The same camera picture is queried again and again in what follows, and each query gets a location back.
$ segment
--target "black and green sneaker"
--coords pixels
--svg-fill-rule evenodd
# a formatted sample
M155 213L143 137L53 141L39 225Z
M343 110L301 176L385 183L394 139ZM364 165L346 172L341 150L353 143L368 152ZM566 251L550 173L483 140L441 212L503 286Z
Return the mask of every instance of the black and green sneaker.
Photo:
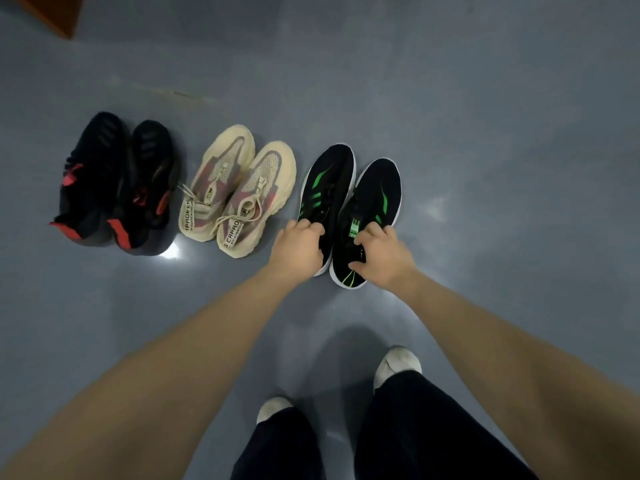
M366 283L349 269L350 262L366 262L364 248L356 246L353 238L370 222L377 222L382 228L395 224L401 203L402 182L396 164L388 158L370 163L338 218L330 270L338 286L353 290Z
M302 183L298 220L309 219L324 226L324 236L320 238L323 266L316 276L329 268L338 215L353 191L355 180L353 151L338 143L318 157Z

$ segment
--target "sneaker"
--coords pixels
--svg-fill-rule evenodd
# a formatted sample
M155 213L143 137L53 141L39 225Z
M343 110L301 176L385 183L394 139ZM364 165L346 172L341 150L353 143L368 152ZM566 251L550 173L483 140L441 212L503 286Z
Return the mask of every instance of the sneaker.
M272 397L260 408L258 419L255 421L255 423L260 424L262 421L267 421L274 414L292 407L293 404L291 404L284 397Z
M331 278L338 286L357 289L366 283L349 269L352 261L365 262L364 248L356 246L353 238L370 222L382 228L395 224L401 202L402 183L396 164L388 158L373 161L358 178L352 197L338 217L330 266Z
M80 136L65 164L60 186L60 215L51 223L69 239L84 241L104 226L110 214L127 156L124 124L99 112Z
M404 371L416 371L421 374L420 361L411 350L401 346L392 347L376 370L376 375L373 377L373 391L382 386L389 377Z
M329 268L338 215L351 196L355 182L353 151L346 144L339 143L318 157L302 183L298 220L309 219L324 226L324 235L320 238L323 266L316 276Z
M283 208L296 183L296 160L282 141L267 144L252 161L218 219L218 246L229 256L247 256L258 245L269 216Z
M180 185L186 196L178 226L185 236L199 242L214 238L216 221L254 156L253 135L242 125L231 126L216 138L205 152L191 186Z
M119 247L137 249L150 229L169 222L169 199L180 167L169 131L156 121L144 121L131 136L132 158L127 165L118 203L107 221Z

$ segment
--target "left hand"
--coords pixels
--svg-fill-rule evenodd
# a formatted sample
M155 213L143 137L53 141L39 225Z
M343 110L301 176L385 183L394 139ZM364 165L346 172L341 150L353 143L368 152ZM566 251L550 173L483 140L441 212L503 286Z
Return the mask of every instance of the left hand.
M267 268L293 286L307 281L322 267L319 241L323 234L324 227L318 222L289 221L276 236Z

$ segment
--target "black pants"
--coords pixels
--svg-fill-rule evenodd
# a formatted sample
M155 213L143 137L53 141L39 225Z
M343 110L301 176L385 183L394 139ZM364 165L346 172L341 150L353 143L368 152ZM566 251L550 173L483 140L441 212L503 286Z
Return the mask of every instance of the black pants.
M375 392L355 456L358 480L535 479L532 471L450 396L414 371ZM322 480L316 435L295 408L255 428L232 480Z

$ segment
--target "forearm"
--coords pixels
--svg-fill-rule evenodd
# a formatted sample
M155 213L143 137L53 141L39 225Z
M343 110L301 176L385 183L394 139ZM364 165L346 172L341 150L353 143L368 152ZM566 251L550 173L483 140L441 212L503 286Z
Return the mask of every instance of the forearm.
M263 269L126 357L16 455L6 478L181 478L291 288Z
M623 474L640 431L637 397L574 356L423 274L398 286L461 379L544 477Z

